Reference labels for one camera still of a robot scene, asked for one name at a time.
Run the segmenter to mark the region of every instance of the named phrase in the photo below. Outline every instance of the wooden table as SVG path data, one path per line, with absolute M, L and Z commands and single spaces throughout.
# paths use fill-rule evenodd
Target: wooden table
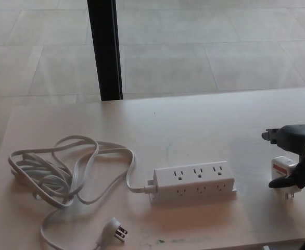
M 81 134 L 123 144 L 137 155 L 133 185 L 155 168 L 229 161 L 236 199 L 181 207 L 152 206 L 124 182 L 100 204 L 75 205 L 48 230 L 67 249 L 92 249 L 105 221 L 129 231 L 110 249 L 220 249 L 305 240 L 305 188 L 281 199 L 268 188 L 273 157 L 287 155 L 261 138 L 266 128 L 305 123 L 305 89 L 272 90 L 15 108 L 0 151 L 0 249 L 48 249 L 39 226 L 52 210 L 18 185 L 7 162 L 18 149 L 50 147 Z M 94 168 L 86 196 L 95 196 L 124 163 Z

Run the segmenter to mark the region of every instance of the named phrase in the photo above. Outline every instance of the power cord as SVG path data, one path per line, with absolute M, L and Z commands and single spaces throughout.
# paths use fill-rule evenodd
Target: power cord
M 61 144 L 73 140 L 75 141 L 61 146 Z M 90 146 L 91 150 L 76 161 L 73 171 L 71 171 L 71 169 L 55 155 L 56 152 L 73 149 L 82 145 Z M 38 155 L 46 153 L 51 153 L 55 162 L 45 160 Z M 96 157 L 98 155 L 107 155 L 113 153 L 129 153 L 131 155 L 131 163 L 129 164 L 128 169 L 115 177 L 115 179 L 98 197 L 91 201 L 83 199 L 80 195 L 80 191 L 83 189 L 86 183 L 89 171 L 93 166 Z M 94 139 L 81 135 L 67 136 L 58 141 L 53 148 L 25 149 L 15 151 L 9 155 L 8 161 L 11 165 L 11 172 L 13 175 L 20 183 L 30 188 L 35 199 L 43 199 L 57 209 L 68 208 L 72 204 L 75 196 L 81 203 L 85 205 L 93 204 L 102 198 L 106 192 L 123 177 L 126 178 L 128 189 L 133 193 L 156 193 L 156 187 L 153 185 L 148 185 L 145 187 L 131 187 L 130 176 L 136 165 L 135 155 L 133 151 L 119 144 L 95 141 Z M 79 167 L 84 164 L 85 169 L 83 178 L 79 180 Z M 55 199 L 55 197 L 62 199 L 62 201 L 58 201 Z M 64 248 L 61 248 L 56 243 L 49 240 L 45 235 L 46 224 L 57 211 L 58 210 L 50 213 L 44 219 L 40 228 L 40 233 L 43 240 L 49 246 L 56 250 L 65 250 Z M 98 238 L 96 249 L 104 245 L 108 238 L 112 236 L 117 237 L 120 241 L 123 242 L 126 234 L 127 231 L 124 230 L 116 218 L 113 217 L 104 226 L 104 229 Z

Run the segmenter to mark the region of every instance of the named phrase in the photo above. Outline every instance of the red label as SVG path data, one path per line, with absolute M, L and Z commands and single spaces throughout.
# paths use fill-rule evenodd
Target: red label
M 285 174 L 285 175 L 288 175 L 287 170 L 285 170 L 284 168 L 280 167 L 279 165 L 274 164 L 274 165 L 273 165 L 273 168 L 274 168 L 275 170 L 277 170 L 277 171 L 279 171 L 279 172 Z

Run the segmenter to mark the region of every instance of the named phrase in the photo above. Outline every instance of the glass pane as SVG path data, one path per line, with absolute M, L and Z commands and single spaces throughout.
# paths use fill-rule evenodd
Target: glass pane
M 117 0 L 124 98 L 305 86 L 305 0 Z

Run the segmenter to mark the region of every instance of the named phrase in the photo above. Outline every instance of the outlet socket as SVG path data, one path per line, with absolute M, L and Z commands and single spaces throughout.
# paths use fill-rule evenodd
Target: outlet socket
M 225 195 L 233 192 L 234 183 L 226 161 L 155 169 L 153 179 L 148 181 L 157 190 L 150 195 L 152 202 Z

